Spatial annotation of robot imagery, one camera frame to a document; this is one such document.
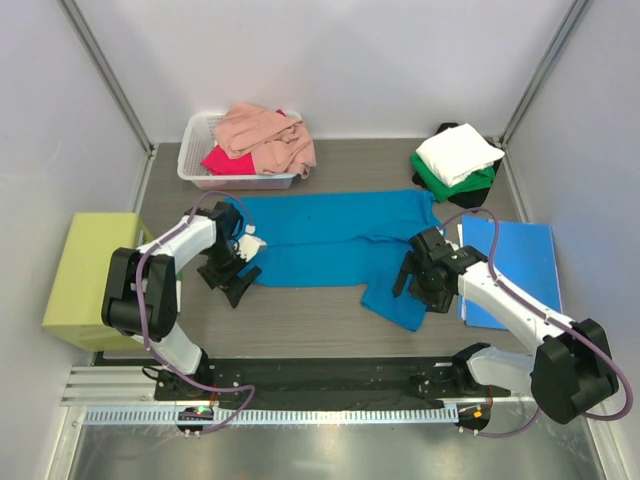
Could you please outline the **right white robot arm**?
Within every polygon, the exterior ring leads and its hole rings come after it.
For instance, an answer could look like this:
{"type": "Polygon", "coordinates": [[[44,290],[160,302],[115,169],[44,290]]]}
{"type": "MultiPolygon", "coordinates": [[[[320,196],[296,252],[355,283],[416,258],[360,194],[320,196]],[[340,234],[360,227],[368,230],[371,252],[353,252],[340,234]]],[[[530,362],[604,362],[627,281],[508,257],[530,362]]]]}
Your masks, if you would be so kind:
{"type": "Polygon", "coordinates": [[[511,282],[491,256],[472,246],[454,247],[437,228],[410,241],[394,296],[407,292],[430,313],[445,313],[461,296],[505,326],[527,349],[505,352],[477,343],[452,358],[451,383],[471,396],[499,387],[533,397],[559,424],[585,415],[627,386],[611,358],[604,329],[594,320],[577,322],[546,306],[511,282]]]}

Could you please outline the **blue t shirt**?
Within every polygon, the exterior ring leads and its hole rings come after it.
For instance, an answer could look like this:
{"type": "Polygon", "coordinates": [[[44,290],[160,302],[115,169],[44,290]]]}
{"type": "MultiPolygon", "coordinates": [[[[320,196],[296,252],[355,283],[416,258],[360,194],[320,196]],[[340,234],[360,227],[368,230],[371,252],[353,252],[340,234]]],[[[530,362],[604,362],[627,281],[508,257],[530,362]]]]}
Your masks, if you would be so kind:
{"type": "Polygon", "coordinates": [[[362,285],[363,307],[415,332],[426,306],[392,294],[410,239],[440,222],[424,190],[245,197],[247,213],[267,247],[253,260],[270,288],[362,285]]]}

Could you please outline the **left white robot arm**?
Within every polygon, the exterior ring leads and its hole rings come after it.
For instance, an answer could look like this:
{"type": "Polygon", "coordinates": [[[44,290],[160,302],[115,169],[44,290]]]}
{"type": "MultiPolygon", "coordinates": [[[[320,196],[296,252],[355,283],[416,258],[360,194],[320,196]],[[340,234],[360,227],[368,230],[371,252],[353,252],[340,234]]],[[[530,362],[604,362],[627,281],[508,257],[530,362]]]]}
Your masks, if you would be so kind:
{"type": "Polygon", "coordinates": [[[266,248],[255,225],[247,223],[234,204],[218,202],[211,209],[194,206],[159,238],[113,252],[102,322],[140,343],[188,398],[227,393],[227,388],[214,386],[205,350],[179,325],[178,274],[204,256],[199,274],[235,308],[261,273],[249,264],[266,248]]]}

